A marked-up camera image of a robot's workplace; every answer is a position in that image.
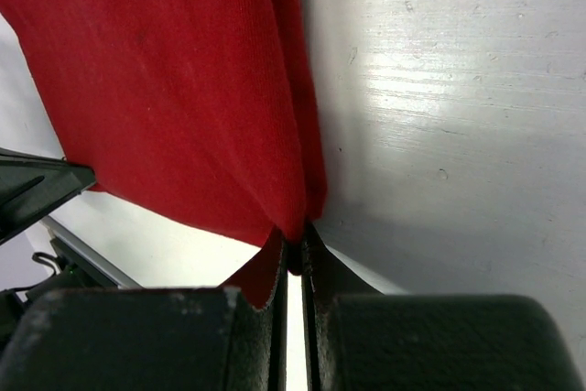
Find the red t shirt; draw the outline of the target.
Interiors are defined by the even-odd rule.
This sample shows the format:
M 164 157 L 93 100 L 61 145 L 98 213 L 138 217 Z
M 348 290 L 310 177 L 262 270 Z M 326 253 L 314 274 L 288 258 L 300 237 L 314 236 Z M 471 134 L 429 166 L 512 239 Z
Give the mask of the red t shirt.
M 65 156 L 176 222 L 290 242 L 327 194 L 300 0 L 1 0 Z

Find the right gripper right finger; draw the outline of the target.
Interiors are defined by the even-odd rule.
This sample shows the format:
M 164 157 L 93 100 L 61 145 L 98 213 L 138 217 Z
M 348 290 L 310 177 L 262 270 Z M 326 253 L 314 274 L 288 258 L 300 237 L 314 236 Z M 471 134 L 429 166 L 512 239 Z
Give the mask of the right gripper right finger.
M 516 295 L 386 295 L 308 225 L 299 250 L 311 390 L 579 390 L 559 328 Z

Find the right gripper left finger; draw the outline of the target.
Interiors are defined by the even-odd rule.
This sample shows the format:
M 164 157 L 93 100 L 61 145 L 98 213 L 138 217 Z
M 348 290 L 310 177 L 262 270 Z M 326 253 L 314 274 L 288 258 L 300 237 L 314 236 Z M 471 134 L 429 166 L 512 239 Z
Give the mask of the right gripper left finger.
M 4 390 L 281 390 L 287 251 L 279 231 L 216 288 L 54 289 L 1 358 Z

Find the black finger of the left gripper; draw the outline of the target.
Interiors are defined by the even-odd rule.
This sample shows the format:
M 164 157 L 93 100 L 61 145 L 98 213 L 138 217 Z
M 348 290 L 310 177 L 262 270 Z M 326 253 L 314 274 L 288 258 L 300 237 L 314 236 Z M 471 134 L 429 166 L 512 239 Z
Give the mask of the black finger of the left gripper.
M 24 232 L 96 183 L 91 168 L 1 150 L 1 242 Z

